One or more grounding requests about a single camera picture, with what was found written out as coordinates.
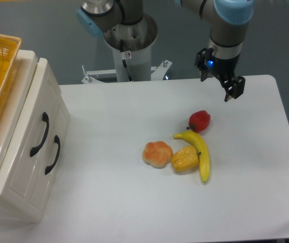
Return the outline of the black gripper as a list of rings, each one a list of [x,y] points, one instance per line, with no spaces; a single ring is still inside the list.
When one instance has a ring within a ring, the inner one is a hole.
[[[225,102],[230,99],[237,99],[244,92],[245,78],[235,76],[239,57],[240,54],[232,58],[218,58],[213,55],[213,48],[203,48],[196,54],[194,65],[200,71],[200,80],[205,81],[209,74],[221,80],[221,85],[226,92]]]

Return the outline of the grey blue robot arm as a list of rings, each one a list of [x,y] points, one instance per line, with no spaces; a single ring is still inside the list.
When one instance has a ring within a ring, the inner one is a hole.
[[[242,44],[254,12],[254,1],[179,1],[210,24],[209,44],[196,54],[201,80],[215,77],[225,100],[244,92],[245,78],[235,75]],[[83,1],[76,11],[83,28],[102,36],[111,48],[119,82],[151,80],[151,47],[158,36],[155,20],[142,1]]]

